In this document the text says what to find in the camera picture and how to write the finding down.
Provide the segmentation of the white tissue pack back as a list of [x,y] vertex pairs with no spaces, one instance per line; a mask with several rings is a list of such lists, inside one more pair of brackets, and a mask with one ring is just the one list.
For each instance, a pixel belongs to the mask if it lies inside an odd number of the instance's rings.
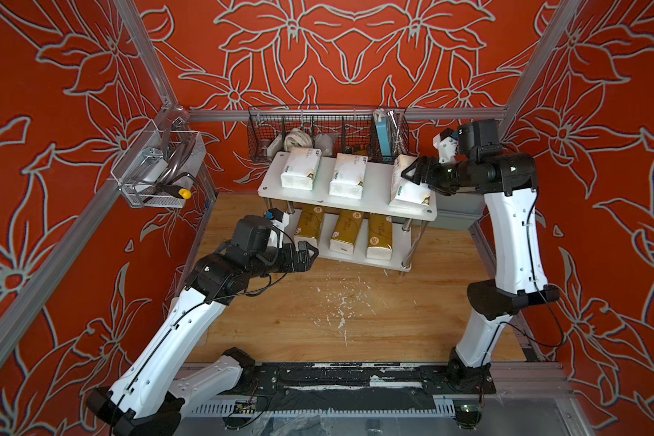
[[416,185],[401,176],[403,171],[415,164],[416,161],[416,157],[406,154],[401,154],[395,159],[392,166],[390,206],[417,211],[430,207],[431,190],[425,185]]

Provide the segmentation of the white tissue pack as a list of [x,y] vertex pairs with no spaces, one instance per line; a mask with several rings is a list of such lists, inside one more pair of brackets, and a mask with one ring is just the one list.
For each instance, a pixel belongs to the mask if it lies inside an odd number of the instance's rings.
[[395,159],[392,166],[390,206],[417,211],[430,207],[431,190],[425,185],[416,185],[401,176],[403,171],[415,164],[416,161],[416,157],[406,154],[401,154]]
[[329,183],[329,194],[348,199],[360,200],[368,158],[359,154],[337,154],[334,173]]
[[282,187],[312,191],[322,154],[317,148],[294,147],[281,173]]

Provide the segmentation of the gold tissue pack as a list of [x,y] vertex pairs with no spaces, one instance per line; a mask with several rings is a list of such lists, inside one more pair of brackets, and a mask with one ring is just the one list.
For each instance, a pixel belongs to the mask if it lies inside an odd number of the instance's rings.
[[388,215],[370,214],[366,258],[390,261],[393,253],[392,218]]
[[323,228],[325,210],[321,206],[306,205],[301,210],[300,218],[294,230],[294,241],[296,243],[306,242],[315,248],[319,247],[319,241]]
[[362,223],[363,212],[341,210],[330,239],[330,250],[353,255]]

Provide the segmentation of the white tissue pack front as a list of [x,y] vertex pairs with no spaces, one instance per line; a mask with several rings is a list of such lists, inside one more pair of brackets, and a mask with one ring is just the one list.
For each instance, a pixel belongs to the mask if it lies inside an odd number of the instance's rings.
[[312,191],[322,154],[317,148],[294,147],[281,173],[282,187]]

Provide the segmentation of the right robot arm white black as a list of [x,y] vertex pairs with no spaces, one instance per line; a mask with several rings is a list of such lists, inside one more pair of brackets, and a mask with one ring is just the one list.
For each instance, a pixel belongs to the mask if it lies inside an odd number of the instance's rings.
[[446,380],[454,392],[482,394],[490,383],[492,352],[503,328],[521,310],[558,301],[560,290],[543,270],[536,226],[539,179],[535,160],[511,152],[499,140],[493,119],[461,125],[446,138],[456,141],[438,157],[419,157],[399,171],[404,180],[452,196],[483,196],[492,220],[496,255],[494,278],[471,283],[472,314],[452,349]]

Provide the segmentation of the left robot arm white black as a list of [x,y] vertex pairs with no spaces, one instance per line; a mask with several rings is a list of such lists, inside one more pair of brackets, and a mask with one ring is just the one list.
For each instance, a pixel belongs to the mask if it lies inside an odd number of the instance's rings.
[[[255,361],[234,347],[185,378],[177,374],[212,323],[240,296],[256,297],[277,282],[273,274],[304,273],[319,255],[295,241],[278,209],[247,215],[232,237],[198,261],[162,326],[131,367],[112,385],[89,394],[86,406],[112,435],[172,435],[199,406],[247,380]],[[251,290],[251,281],[268,283]]]

